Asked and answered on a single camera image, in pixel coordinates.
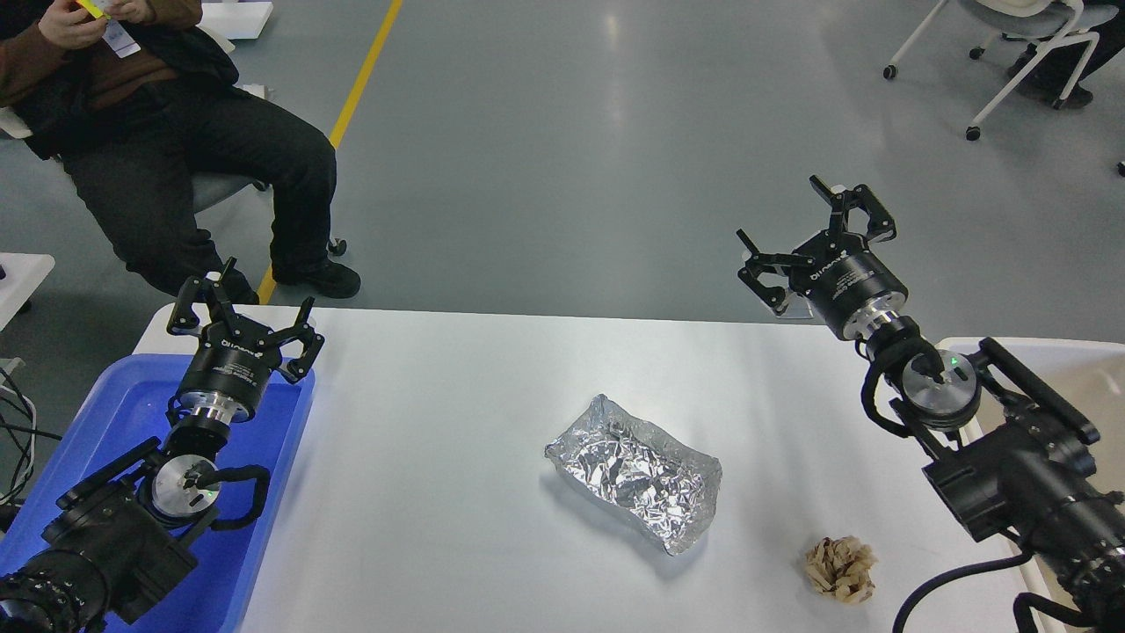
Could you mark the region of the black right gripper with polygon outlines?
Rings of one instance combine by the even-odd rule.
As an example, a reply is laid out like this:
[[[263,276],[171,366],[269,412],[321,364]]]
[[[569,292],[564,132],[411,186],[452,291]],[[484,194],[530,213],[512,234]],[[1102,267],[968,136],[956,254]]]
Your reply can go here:
[[[896,239],[896,220],[868,186],[835,191],[817,175],[809,177],[813,191],[831,206],[826,232],[816,235],[793,253],[764,253],[742,229],[742,268],[737,278],[755,293],[775,317],[790,309],[793,293],[802,293],[832,335],[838,340],[860,340],[856,314],[871,302],[885,309],[902,309],[909,291],[874,253],[871,242]],[[867,232],[848,229],[849,214],[860,209],[867,217]],[[783,278],[784,284],[768,286],[762,275]],[[793,289],[790,280],[793,275]]]

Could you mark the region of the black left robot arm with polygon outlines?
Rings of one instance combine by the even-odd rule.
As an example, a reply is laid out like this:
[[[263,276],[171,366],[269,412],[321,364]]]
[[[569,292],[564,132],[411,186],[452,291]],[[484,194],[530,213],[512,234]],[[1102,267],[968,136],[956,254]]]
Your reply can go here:
[[[271,376],[297,385],[324,345],[307,297],[280,331],[242,316],[226,275],[184,281],[166,324],[200,344],[170,397],[169,435],[141,441],[57,499],[46,548],[3,576],[4,632],[101,632],[112,613],[135,622],[194,569],[194,541],[243,530],[266,510],[266,465],[218,465],[230,428],[256,417]]]

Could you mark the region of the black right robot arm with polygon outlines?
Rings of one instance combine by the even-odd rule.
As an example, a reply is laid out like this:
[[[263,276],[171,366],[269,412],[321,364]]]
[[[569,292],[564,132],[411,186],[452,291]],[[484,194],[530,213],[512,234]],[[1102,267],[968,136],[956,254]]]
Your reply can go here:
[[[831,189],[810,177],[829,205],[828,227],[791,252],[764,252],[742,229],[737,273],[776,316],[802,297],[838,340],[868,361],[860,401],[868,421],[914,438],[932,456],[925,477],[940,501],[981,542],[1001,534],[1017,557],[961,566],[911,593],[896,614],[903,632],[917,605],[940,586],[1040,558],[1069,594],[1071,608],[1020,593],[1020,632],[1036,614],[1074,629],[1120,632],[1124,621],[1122,492],[1101,492],[1090,446],[1100,432],[999,341],[962,355],[925,340],[904,314],[909,291],[872,252],[896,239],[896,220],[868,186]]]

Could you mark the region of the person's left hand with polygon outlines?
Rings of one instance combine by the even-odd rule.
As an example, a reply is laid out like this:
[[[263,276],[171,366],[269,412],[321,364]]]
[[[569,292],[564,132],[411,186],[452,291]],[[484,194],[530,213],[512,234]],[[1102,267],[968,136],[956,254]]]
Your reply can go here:
[[[160,21],[160,3],[161,1],[143,0],[109,1],[102,11],[118,22],[153,25]]]

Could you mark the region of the person's right hand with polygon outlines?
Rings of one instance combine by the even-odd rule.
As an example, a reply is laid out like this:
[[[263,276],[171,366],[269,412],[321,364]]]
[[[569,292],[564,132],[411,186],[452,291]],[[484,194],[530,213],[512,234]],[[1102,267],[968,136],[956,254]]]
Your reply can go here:
[[[39,19],[45,40],[61,49],[84,49],[102,40],[108,22],[73,1],[53,1]]]

